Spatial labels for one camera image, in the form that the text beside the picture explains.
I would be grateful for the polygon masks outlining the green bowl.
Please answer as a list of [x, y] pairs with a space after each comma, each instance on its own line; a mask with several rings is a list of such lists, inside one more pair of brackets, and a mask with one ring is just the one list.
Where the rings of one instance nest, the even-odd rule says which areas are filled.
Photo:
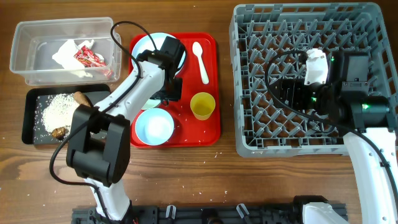
[[144, 106], [141, 108], [141, 110], [148, 110], [148, 109], [152, 109], [152, 108], [156, 108], [161, 104], [160, 100], [152, 100], [149, 99], [146, 101], [146, 103], [144, 104]]

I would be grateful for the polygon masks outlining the yellow plastic cup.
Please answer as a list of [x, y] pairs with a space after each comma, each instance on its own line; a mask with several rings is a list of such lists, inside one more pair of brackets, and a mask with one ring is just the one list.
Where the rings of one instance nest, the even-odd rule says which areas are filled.
[[207, 120], [214, 112], [216, 101], [214, 97], [207, 92], [199, 92], [190, 100], [190, 109], [200, 121]]

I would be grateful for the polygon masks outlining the small light blue bowl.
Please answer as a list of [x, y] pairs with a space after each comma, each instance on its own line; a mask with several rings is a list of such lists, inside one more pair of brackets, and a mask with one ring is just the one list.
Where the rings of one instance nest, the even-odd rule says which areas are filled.
[[158, 146], [171, 138], [174, 127], [174, 119], [170, 113], [161, 108], [152, 108], [137, 117], [134, 132], [144, 144]]

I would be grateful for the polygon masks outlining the brown carrot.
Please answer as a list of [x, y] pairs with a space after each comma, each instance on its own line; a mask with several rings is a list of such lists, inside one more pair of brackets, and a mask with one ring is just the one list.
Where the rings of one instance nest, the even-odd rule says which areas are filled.
[[79, 105], [85, 105], [88, 107], [92, 107], [92, 104], [91, 104], [91, 101], [89, 100], [89, 98], [80, 91], [76, 91], [73, 94], [73, 98]]

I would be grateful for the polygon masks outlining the red snack wrapper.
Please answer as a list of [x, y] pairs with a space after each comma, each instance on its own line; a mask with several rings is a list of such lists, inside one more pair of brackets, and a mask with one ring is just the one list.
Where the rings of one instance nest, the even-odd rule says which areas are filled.
[[[95, 54], [91, 49], [89, 49], [87, 46], [82, 46], [80, 50], [77, 51], [77, 53], [74, 54], [73, 56], [74, 59], [79, 61], [82, 65], [83, 68], [91, 68], [91, 67], [105, 67], [106, 63], [104, 61], [104, 58], [102, 56], [98, 56]], [[110, 78], [111, 75], [113, 75], [112, 70], [105, 70], [102, 69], [100, 72], [106, 77]], [[74, 75], [77, 75], [78, 77], [93, 77], [91, 74], [85, 72], [85, 71], [80, 71], [80, 72], [73, 72]]]

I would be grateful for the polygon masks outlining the white napkin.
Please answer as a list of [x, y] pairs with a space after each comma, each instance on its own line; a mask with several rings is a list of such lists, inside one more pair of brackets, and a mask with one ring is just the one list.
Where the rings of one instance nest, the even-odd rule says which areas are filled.
[[83, 65], [73, 58], [74, 54], [81, 49], [82, 46], [87, 46], [89, 49], [94, 45], [94, 40], [91, 39], [83, 41], [77, 45], [73, 39], [68, 39], [58, 50], [57, 53], [52, 55], [52, 59], [60, 64], [65, 70], [73, 72], [84, 71]]

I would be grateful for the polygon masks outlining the white rice pile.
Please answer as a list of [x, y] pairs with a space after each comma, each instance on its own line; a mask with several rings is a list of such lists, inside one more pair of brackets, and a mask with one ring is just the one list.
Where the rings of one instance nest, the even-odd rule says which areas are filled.
[[66, 127], [68, 133], [65, 137], [67, 137], [70, 133], [73, 113], [78, 106], [72, 94], [38, 96], [34, 111], [34, 144], [61, 141], [51, 135], [55, 128]]

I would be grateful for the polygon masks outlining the brown food scrap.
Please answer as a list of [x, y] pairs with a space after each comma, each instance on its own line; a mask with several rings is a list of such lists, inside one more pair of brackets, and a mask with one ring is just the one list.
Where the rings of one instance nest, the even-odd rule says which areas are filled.
[[58, 140], [63, 140], [68, 133], [68, 129], [66, 127], [55, 128], [51, 135], [53, 138]]

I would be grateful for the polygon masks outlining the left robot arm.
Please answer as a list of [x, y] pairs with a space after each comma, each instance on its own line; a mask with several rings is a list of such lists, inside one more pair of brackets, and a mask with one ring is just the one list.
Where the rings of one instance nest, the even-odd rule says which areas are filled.
[[130, 159], [131, 123], [151, 97], [181, 98], [182, 79], [175, 74], [184, 51], [181, 41], [166, 37], [159, 50], [137, 56], [134, 70], [112, 94], [75, 110], [66, 163], [91, 188], [97, 205], [74, 210], [73, 223], [135, 222], [122, 180]]

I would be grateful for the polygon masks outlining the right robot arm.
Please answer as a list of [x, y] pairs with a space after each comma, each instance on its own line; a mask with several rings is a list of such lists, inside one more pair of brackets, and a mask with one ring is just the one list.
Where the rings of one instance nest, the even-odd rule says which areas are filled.
[[305, 76], [279, 80], [276, 103], [336, 128], [351, 159], [363, 223], [397, 223], [397, 159], [394, 112], [385, 96], [369, 94], [364, 52], [296, 50]]

